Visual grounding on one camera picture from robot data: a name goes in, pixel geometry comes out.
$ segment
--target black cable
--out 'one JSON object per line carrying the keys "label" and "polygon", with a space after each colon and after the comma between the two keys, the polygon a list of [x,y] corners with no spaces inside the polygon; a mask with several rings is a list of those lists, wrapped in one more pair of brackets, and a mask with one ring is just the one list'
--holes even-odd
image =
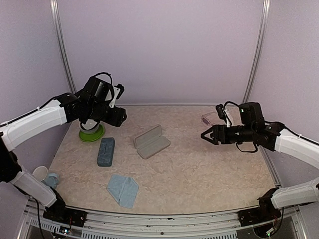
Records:
{"label": "black cable", "polygon": [[243,153],[256,153],[258,152],[258,147],[256,144],[253,143],[253,145],[255,146],[255,150],[254,151],[243,151],[239,148],[238,143],[236,143],[236,147],[238,148],[239,151],[243,152]]}
{"label": "black cable", "polygon": [[[271,121],[265,121],[265,122],[266,122],[266,123],[281,123],[281,122],[278,122],[278,121],[273,121],[273,122],[271,122]],[[313,144],[319,146],[319,143],[318,143],[318,142],[313,141],[313,140],[311,140],[311,139],[308,139],[308,138],[306,138],[306,137],[303,137],[302,135],[299,135],[299,134],[293,132],[291,129],[289,129],[287,126],[285,126],[285,124],[283,124],[283,123],[281,123],[281,124],[285,127],[286,130],[288,130],[290,133],[294,134],[295,136],[297,136],[297,137],[299,137],[299,138],[302,138],[303,140],[308,141],[309,143],[313,143]]]}
{"label": "black cable", "polygon": [[[51,102],[52,100],[54,100],[54,99],[55,99],[55,97],[52,97],[50,100],[48,100],[47,102],[45,102],[43,105],[41,105],[41,106],[39,107],[39,110],[42,109],[43,107],[45,107],[48,103],[50,103],[50,102]],[[6,125],[8,125],[8,124],[11,124],[11,123],[13,123],[13,122],[15,122],[15,121],[17,121],[17,120],[20,120],[20,119],[22,119],[22,118],[24,118],[24,117],[26,117],[26,116],[29,116],[30,114],[33,114],[34,112],[37,112],[37,111],[38,111],[38,109],[34,109],[34,110],[32,110],[32,111],[30,111],[30,112],[28,112],[28,113],[25,113],[24,115],[21,115],[21,116],[15,118],[15,119],[10,120],[10,121],[7,122],[7,123],[1,124],[0,127],[6,126]]]}
{"label": "black cable", "polygon": [[72,216],[70,216],[70,223],[69,223],[69,226],[70,226],[70,232],[71,232],[71,229],[72,229],[71,223],[72,223]]}
{"label": "black cable", "polygon": [[110,73],[107,73],[107,72],[100,72],[98,74],[95,74],[94,76],[92,77],[97,77],[99,75],[107,75],[108,77],[110,77],[110,80],[111,80],[111,85],[113,84],[113,80],[112,80],[112,77],[111,77],[111,74]]}
{"label": "black cable", "polygon": [[281,224],[283,223],[283,219],[284,219],[284,208],[281,212],[281,219],[280,219],[279,226],[276,228],[276,230],[272,234],[270,234],[271,237],[279,231]]}
{"label": "black cable", "polygon": [[36,199],[34,199],[34,200],[36,202],[36,206],[37,206],[37,209],[38,209],[38,222],[39,222],[40,233],[41,233],[42,239],[45,239],[45,237],[43,235],[42,227],[41,227],[41,221],[40,221],[40,206],[39,206],[39,202]]}
{"label": "black cable", "polygon": [[284,208],[283,208],[283,210],[282,210],[282,212],[281,212],[281,218],[280,218],[279,226],[276,228],[276,230],[275,230],[273,233],[270,233],[270,235],[266,235],[265,237],[261,237],[261,236],[258,236],[258,235],[256,235],[256,236],[259,237],[259,238],[269,238],[269,237],[272,237],[274,234],[276,234],[276,233],[279,231],[279,229],[280,229],[280,227],[281,227],[281,224],[283,223],[283,219],[284,219]]}
{"label": "black cable", "polygon": [[232,102],[232,101],[227,101],[227,102],[224,104],[224,108],[225,108],[226,105],[228,105],[228,104],[232,104],[232,105],[237,106],[237,107],[239,108],[239,105],[236,104],[236,103],[234,103],[234,102]]}
{"label": "black cable", "polygon": [[[232,101],[227,101],[227,102],[224,104],[224,106],[223,106],[223,111],[225,111],[225,107],[226,107],[228,104],[235,105],[235,106],[237,106],[237,107],[239,108],[239,105],[238,105],[238,104],[236,104],[236,103],[234,103],[234,102],[232,102]],[[233,125],[233,122],[230,120],[230,118],[227,116],[227,114],[225,114],[225,116],[226,116],[226,118],[229,120],[230,126],[232,126],[232,125]]]}

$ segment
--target green bowl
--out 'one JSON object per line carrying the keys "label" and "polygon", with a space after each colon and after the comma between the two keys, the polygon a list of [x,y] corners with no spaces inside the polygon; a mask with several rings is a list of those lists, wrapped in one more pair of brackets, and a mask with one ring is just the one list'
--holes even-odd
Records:
{"label": "green bowl", "polygon": [[98,130],[95,131],[94,133],[88,134],[82,131],[79,132],[80,140],[86,143],[97,141],[103,135],[104,135],[104,127],[101,124],[99,125]]}

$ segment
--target gray case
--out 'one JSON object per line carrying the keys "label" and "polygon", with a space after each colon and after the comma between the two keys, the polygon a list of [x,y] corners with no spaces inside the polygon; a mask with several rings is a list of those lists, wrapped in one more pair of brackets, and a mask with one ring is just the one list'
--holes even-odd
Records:
{"label": "gray case", "polygon": [[134,139],[134,147],[143,159],[148,159],[170,146],[170,141],[161,134],[161,126],[158,124]]}

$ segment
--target small light blue object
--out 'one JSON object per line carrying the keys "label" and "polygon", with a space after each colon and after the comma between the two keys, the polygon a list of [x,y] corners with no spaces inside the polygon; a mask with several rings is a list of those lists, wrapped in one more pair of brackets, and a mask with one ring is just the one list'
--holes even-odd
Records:
{"label": "small light blue object", "polygon": [[42,183],[44,183],[46,186],[56,189],[56,186],[59,183],[59,176],[56,173],[49,173]]}
{"label": "small light blue object", "polygon": [[131,177],[112,175],[106,189],[121,207],[132,208],[139,186]]}

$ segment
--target tabletop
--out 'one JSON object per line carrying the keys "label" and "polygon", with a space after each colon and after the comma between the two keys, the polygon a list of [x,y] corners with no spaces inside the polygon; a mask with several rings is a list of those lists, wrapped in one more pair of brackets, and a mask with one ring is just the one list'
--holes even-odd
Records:
{"label": "tabletop", "polygon": [[[54,157],[50,171],[60,176],[57,191],[69,206],[133,214],[193,214],[239,209],[258,204],[274,182],[260,152],[242,153],[235,145],[213,145],[200,138],[207,129],[203,114],[210,106],[126,106],[121,127],[104,124],[103,137],[115,139],[111,167],[99,167],[101,140],[79,139],[73,122]],[[240,124],[237,108],[229,108]],[[213,114],[213,123],[224,124]],[[133,139],[160,124],[171,145],[142,159]],[[242,145],[253,149],[251,143]],[[120,207],[106,187],[112,175],[132,177],[139,186],[133,208]]]}

